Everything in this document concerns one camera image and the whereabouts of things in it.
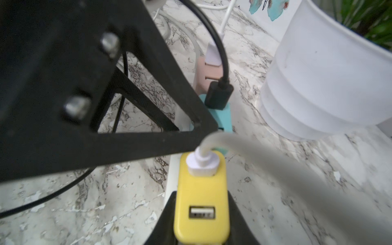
gray cable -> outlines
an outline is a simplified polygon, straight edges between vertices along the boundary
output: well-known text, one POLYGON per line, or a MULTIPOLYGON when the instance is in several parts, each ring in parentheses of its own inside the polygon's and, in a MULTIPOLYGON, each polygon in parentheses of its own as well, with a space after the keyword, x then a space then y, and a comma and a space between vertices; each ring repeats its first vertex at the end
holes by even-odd
POLYGON ((296 160, 237 134, 216 132, 200 144, 205 156, 213 148, 234 151, 248 161, 258 163, 310 206, 324 214, 358 244, 392 244, 392 227, 376 219, 362 203, 329 188, 319 177, 296 160))

white bucket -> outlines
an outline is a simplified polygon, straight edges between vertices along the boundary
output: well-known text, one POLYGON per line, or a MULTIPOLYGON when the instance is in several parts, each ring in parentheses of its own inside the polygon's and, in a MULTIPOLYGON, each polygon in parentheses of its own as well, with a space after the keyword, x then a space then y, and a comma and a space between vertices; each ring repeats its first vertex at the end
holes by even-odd
POLYGON ((315 140, 375 125, 392 117, 392 53, 303 0, 264 86, 261 114, 286 138, 315 140))

screw head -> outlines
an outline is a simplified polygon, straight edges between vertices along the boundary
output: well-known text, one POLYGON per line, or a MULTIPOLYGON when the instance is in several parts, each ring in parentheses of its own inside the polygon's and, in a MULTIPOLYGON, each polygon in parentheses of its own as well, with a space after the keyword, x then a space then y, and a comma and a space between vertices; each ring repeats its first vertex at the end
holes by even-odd
POLYGON ((120 49, 120 38, 114 33, 105 32, 102 34, 101 45, 105 53, 113 59, 120 49))
POLYGON ((90 98, 76 95, 70 97, 67 100, 66 104, 64 105, 64 110, 72 119, 81 121, 87 114, 90 105, 90 98))

marble surface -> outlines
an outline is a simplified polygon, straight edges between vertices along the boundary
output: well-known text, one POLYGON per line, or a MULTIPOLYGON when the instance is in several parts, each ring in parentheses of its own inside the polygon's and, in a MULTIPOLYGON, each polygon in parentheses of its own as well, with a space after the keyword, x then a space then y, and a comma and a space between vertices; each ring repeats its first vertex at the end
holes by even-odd
MULTIPOLYGON (((210 1, 227 4, 226 1, 210 1)), ((202 50, 209 35, 181 4, 164 10, 192 31, 202 50)), ((218 26, 224 11, 205 10, 218 26)), ((192 72, 190 40, 171 25, 167 40, 179 66, 192 72)), ((312 169, 322 181, 364 203, 369 212, 392 221, 392 140, 377 127, 356 129, 318 141, 292 142, 277 135, 257 110, 259 91, 278 46, 268 33, 235 8, 224 43, 229 56, 233 131, 257 139, 312 169)), ((176 104, 137 60, 129 57, 134 80, 166 115, 176 104)), ((108 111, 100 133, 110 132, 118 102, 108 111)), ((126 102, 118 132, 159 131, 147 116, 126 102)), ((77 186, 31 210, 0 220, 0 244, 142 244, 163 209, 170 156, 98 167, 77 186)), ((248 226, 261 244, 354 244, 321 214, 288 192, 257 163, 227 154, 228 187, 248 226)), ((0 211, 31 202, 71 182, 83 171, 54 174, 0 185, 0 211)))

white power cord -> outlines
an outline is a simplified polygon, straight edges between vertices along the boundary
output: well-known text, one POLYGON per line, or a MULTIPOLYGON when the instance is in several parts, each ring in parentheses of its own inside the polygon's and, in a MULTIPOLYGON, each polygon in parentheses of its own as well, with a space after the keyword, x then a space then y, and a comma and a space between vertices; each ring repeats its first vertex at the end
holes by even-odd
POLYGON ((163 39, 166 41, 171 33, 171 29, 169 27, 169 23, 167 23, 167 20, 165 20, 165 18, 163 18, 162 16, 159 16, 159 19, 163 22, 163 26, 165 27, 165 32, 163 33, 162 37, 163 39))
POLYGON ((156 10, 154 17, 152 18, 152 20, 154 21, 159 15, 159 9, 156 10))
MULTIPOLYGON (((229 21, 230 14, 234 9, 234 6, 236 4, 236 0, 231 0, 229 3, 229 7, 226 10, 225 16, 223 17, 222 23, 219 27, 218 34, 221 39, 224 37, 224 32, 225 28, 227 25, 227 22, 229 21)), ((209 65, 214 65, 214 66, 220 66, 222 64, 222 60, 219 55, 218 48, 215 45, 215 42, 211 40, 208 43, 207 46, 207 51, 205 52, 205 63, 209 65)))
POLYGON ((248 161, 258 163, 280 182, 303 198, 311 207, 324 214, 359 244, 392 244, 392 227, 380 222, 361 202, 329 188, 308 168, 275 152, 260 142, 237 134, 215 132, 204 138, 199 153, 208 156, 213 148, 234 151, 248 161))
POLYGON ((224 10, 229 7, 229 5, 223 5, 223 6, 212 6, 212 5, 204 5, 204 4, 196 4, 201 9, 211 9, 211 10, 224 10))
POLYGON ((193 44, 193 48, 195 49, 195 56, 196 56, 195 57, 195 68, 194 68, 194 71, 195 71, 196 70, 197 60, 200 57, 200 46, 197 43, 195 37, 191 34, 191 32, 184 25, 179 23, 176 19, 174 19, 172 16, 168 15, 166 12, 160 11, 159 14, 161 16, 167 18, 170 22, 172 22, 175 26, 177 26, 191 40, 191 42, 193 44))
POLYGON ((218 32, 219 33, 224 33, 225 32, 225 27, 227 25, 227 22, 229 21, 231 12, 233 11, 233 8, 235 7, 236 0, 231 0, 229 3, 229 7, 226 10, 225 16, 223 17, 222 23, 219 27, 218 32))

